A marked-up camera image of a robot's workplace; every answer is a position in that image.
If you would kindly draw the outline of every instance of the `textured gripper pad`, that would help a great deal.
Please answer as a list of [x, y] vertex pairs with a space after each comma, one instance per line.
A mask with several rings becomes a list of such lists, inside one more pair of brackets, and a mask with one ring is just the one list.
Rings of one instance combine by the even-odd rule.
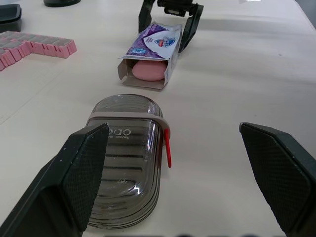
[[103, 129], [108, 127], [88, 136], [63, 181], [65, 195], [80, 231], [87, 227], [101, 183], [108, 139]]
[[274, 137], [247, 126], [241, 133], [257, 184], [280, 227], [289, 232], [312, 192], [311, 183]]

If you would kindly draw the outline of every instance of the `soap packaging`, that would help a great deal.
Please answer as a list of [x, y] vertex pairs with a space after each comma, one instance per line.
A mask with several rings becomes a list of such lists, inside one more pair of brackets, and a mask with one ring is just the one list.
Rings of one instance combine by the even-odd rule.
[[[118, 76], [124, 85], [163, 89], [176, 65], [182, 36], [182, 25], [165, 26], [152, 23], [141, 32], [118, 66]], [[164, 79], [145, 81], [136, 78], [132, 69], [139, 60], [165, 61]]]

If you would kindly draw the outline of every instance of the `white tabletop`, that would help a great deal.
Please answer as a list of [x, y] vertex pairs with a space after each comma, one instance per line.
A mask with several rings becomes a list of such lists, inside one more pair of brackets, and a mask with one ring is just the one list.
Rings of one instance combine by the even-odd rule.
[[[48, 8], [21, 0], [22, 32], [74, 39], [69, 59], [30, 55], [0, 73], [0, 223], [105, 97], [155, 100], [172, 130], [154, 212], [124, 230], [84, 237], [283, 236], [250, 167], [242, 121], [291, 133], [316, 157], [316, 33], [293, 0], [199, 0], [198, 32], [162, 91], [126, 87], [117, 66], [137, 36], [141, 0]], [[182, 18], [153, 10], [163, 24]]]

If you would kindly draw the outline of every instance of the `red tab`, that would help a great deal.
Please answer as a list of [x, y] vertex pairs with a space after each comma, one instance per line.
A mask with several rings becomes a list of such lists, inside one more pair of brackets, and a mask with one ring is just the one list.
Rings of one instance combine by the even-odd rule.
[[164, 140], [165, 140], [165, 144], [166, 144], [168, 167], [171, 168], [172, 162], [171, 162], [171, 150], [170, 150], [169, 130], [168, 129], [164, 130]]

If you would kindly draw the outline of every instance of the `gray band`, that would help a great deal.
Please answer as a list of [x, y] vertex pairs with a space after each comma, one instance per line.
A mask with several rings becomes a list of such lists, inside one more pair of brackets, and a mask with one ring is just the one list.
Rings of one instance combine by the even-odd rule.
[[171, 136], [170, 132], [170, 126], [167, 123], [166, 120], [164, 120], [162, 117], [152, 115], [149, 113], [134, 113], [134, 112], [94, 112], [90, 115], [88, 118], [88, 122], [91, 119], [104, 119], [104, 118], [122, 118], [122, 119], [151, 119], [155, 121], [164, 131], [165, 129], [169, 130], [169, 137]]

